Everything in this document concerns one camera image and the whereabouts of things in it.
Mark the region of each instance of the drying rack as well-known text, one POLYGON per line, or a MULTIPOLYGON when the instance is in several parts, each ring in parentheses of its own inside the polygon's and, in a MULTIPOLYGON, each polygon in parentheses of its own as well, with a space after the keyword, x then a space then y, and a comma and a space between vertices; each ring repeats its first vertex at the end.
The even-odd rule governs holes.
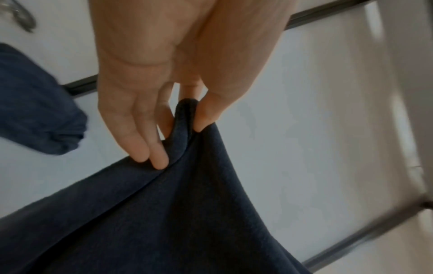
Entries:
MULTIPOLYGON (((386 5, 388 2, 388 4, 392 4, 392 5, 397 5, 398 2, 400 0, 392 0, 393 2, 391 3, 391 0, 378 0, 378 4, 380 5, 386 5)), ((347 11, 349 9, 354 9, 354 8, 358 8, 358 7, 362 7, 366 4, 369 4, 373 2, 372 0, 338 0, 338 1, 334 1, 331 2, 329 4, 325 4, 325 5, 321 5, 312 9, 308 9, 299 13, 296 13, 294 15, 292 15, 290 21, 287 23, 285 30, 291 29, 291 28, 296 28, 305 24, 308 24, 310 22, 314 22, 344 11, 347 11)), ((433 11, 433 5, 432 5, 432 0, 410 0, 410 1, 406 1, 406 5, 424 5, 424 9, 425 12, 428 14, 428 16, 430 16, 432 14, 433 11)), ((406 24, 405 20, 402 20, 402 18, 405 18, 407 16, 409 16, 409 14, 394 14, 394 16, 399 17, 398 20, 400 22, 402 22, 402 24, 406 24)), ((399 28, 398 31, 401 31, 401 29, 403 29, 403 27, 400 28, 400 26, 393 26, 395 28, 399 28)), ((432 33, 427 33, 426 35, 428 35, 429 38, 431 38, 432 33)), ((397 44, 399 45, 399 42, 403 42, 401 39, 405 39, 405 38, 398 38, 398 37, 392 37, 391 34, 391 39, 394 39, 394 42, 396 41, 397 43, 393 43, 394 45, 397 44)), ((398 46, 394 46, 394 48, 390 49, 391 54, 394 53, 394 57, 395 58, 404 58, 405 54, 410 54, 410 50, 408 50, 405 47, 398 47, 398 46)), ((427 68, 432 68, 433 71, 433 60, 429 60, 428 58, 425 58, 425 60, 422 60, 421 62, 431 62, 428 64, 421 64, 421 67, 427 67, 427 68)), ((420 64, 418 63, 414 63, 413 66, 417 66, 419 67, 420 64)), ((398 70, 397 69, 397 75, 402 76, 402 78, 407 78, 408 76, 410 76, 410 73, 414 73, 413 70, 411 70, 410 72, 408 71, 404 71, 404 70, 398 70)), ((97 75, 73 82, 73 83, 69 83, 67 85, 65 85, 65 89, 74 97, 79 97, 91 92, 94 92, 96 90, 96 82, 97 82, 97 75)), ((430 91, 433 90, 433 83, 429 84, 431 85, 430 91)), ((409 108, 408 108, 408 114, 410 116, 411 121, 416 121, 417 119, 422 119, 423 117, 421 117, 421 115, 428 115, 429 117, 433 118, 433 95, 432 96, 427 96, 427 98, 423 96, 421 91, 418 91, 418 93, 416 93, 417 91, 415 90, 411 90, 410 87, 408 88, 408 90, 404 90, 403 89, 403 93, 405 93, 406 91, 406 96, 403 96, 405 98, 405 102, 409 104, 409 108), (421 99, 424 101, 428 101, 431 104, 424 104, 425 109, 418 109, 418 105, 417 105, 417 101, 419 100, 421 96, 421 99)), ((412 125, 412 130, 414 132, 414 136, 415 139, 417 141, 417 144, 419 147, 422 147, 424 144, 427 144, 427 142, 431 142, 431 140, 433 139, 433 126, 430 123, 431 126, 431 130, 426 130, 425 127, 420 126, 420 123, 413 123, 412 125)), ((430 174, 431 172, 433 172, 433 148, 429 151, 428 149, 424 150, 424 151, 419 151, 420 152, 420 160, 422 163, 422 167, 424 170, 424 179, 426 182, 432 182, 431 177, 433 176, 433 174, 430 174)), ((412 217, 418 215, 419 213, 421 213, 424 210, 433 210, 433 200, 431 200, 431 195, 425 195, 420 197, 418 200, 416 200, 415 202, 408 204, 404 207, 401 207, 399 209, 396 209, 392 212, 389 212, 388 214, 386 214, 385 216, 382 216, 376 220, 374 220, 373 222, 371 222, 369 225, 367 225, 366 227, 360 229, 359 231, 357 231, 356 233, 352 234, 351 236, 347 237, 346 239, 340 241, 339 243, 331 246, 330 248, 324 250, 323 252, 319 253, 318 255, 314 256, 313 258, 306 260, 305 262, 303 262, 303 264, 311 271, 311 272, 316 272, 324 267, 326 267, 327 265, 332 264, 333 262, 337 261, 338 259, 344 257, 345 255, 351 253, 354 249, 356 249, 358 246, 374 240, 378 237, 380 237, 381 235, 389 232, 390 230, 396 228, 397 226, 401 225, 402 223, 406 222, 407 220, 411 219, 412 217)))

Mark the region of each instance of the folded cloth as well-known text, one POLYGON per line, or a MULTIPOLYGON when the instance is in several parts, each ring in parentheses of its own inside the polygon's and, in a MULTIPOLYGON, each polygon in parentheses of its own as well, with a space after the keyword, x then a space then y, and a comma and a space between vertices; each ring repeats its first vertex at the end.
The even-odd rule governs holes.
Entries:
POLYGON ((185 99, 163 171, 131 158, 0 219, 0 273, 308 274, 270 234, 215 124, 185 99))
POLYGON ((0 136, 61 155, 78 147, 87 116, 57 81, 9 45, 0 43, 0 136))

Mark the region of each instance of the navy blue garment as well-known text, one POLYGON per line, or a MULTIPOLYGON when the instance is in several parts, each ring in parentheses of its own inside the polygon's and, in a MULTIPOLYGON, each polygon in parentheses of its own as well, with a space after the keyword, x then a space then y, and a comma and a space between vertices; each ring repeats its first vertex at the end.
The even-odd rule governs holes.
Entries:
POLYGON ((0 43, 0 136, 47 154, 78 147, 87 116, 54 77, 0 43))
POLYGON ((0 273, 308 274, 249 201, 215 124, 179 103, 164 171, 131 158, 0 219, 0 273))

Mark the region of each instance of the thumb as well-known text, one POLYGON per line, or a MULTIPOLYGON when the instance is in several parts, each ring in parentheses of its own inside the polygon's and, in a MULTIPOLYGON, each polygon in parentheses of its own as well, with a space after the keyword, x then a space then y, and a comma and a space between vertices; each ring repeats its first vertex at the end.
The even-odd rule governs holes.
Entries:
POLYGON ((198 102, 193 125, 194 131, 201 132, 205 127, 216 122, 223 111, 237 99, 227 98, 208 91, 203 99, 198 102))

